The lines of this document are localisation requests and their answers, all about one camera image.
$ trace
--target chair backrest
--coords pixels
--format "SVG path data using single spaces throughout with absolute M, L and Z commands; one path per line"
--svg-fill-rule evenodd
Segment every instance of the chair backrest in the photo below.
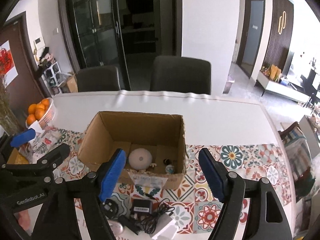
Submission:
M 116 66 L 98 66 L 81 69 L 77 74 L 78 92 L 118 91 L 119 73 Z
M 296 192 L 296 202 L 298 202 L 310 193 L 315 183 L 315 178 L 310 171 L 312 159 L 308 142 L 300 130 L 298 122 L 280 132 L 280 136 L 289 160 Z
M 158 56 L 153 62 L 150 91 L 211 94 L 211 64 L 196 58 Z

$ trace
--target paper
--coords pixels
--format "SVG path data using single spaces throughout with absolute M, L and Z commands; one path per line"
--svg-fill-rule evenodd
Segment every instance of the paper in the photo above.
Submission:
M 0 74 L 5 75 L 5 87 L 7 87 L 7 85 L 9 85 L 18 76 L 10 50 L 9 41 L 6 41 L 0 46 Z
M 164 184 L 168 180 L 168 178 L 134 174 L 132 172 L 128 172 L 128 173 L 133 183 L 135 185 L 142 186 L 142 187 L 163 188 Z

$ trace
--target door handle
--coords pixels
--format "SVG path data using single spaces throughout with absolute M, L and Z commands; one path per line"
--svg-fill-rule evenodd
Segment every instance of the door handle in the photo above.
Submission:
M 118 38 L 120 38 L 120 32 L 119 32 L 119 24 L 118 24 L 118 21 L 116 21 L 115 29 L 116 29 L 116 34 L 118 35 Z

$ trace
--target wood panel wall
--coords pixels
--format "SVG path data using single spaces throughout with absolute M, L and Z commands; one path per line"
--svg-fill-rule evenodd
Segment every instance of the wood panel wall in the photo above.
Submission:
M 278 33 L 279 17 L 287 13 L 287 23 L 281 35 Z M 276 65 L 284 68 L 288 56 L 293 27 L 293 4 L 289 0 L 273 0 L 271 32 L 263 65 Z

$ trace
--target white tv stand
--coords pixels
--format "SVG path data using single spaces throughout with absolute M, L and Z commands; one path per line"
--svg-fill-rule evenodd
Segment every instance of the white tv stand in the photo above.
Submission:
M 306 103 L 308 101 L 308 99 L 309 99 L 309 96 L 307 96 L 304 93 L 301 93 L 301 92 L 293 89 L 290 86 L 286 87 L 286 86 L 280 85 L 277 82 L 273 82 L 273 81 L 269 80 L 260 71 L 258 73 L 256 85 L 258 83 L 263 88 L 263 93 L 262 93 L 261 96 L 263 96 L 264 93 L 266 91 L 268 91 L 268 92 L 275 93 L 275 94 L 278 94 L 280 96 L 289 98 L 289 99 L 297 101 L 297 102 L 302 102 L 302 103 Z

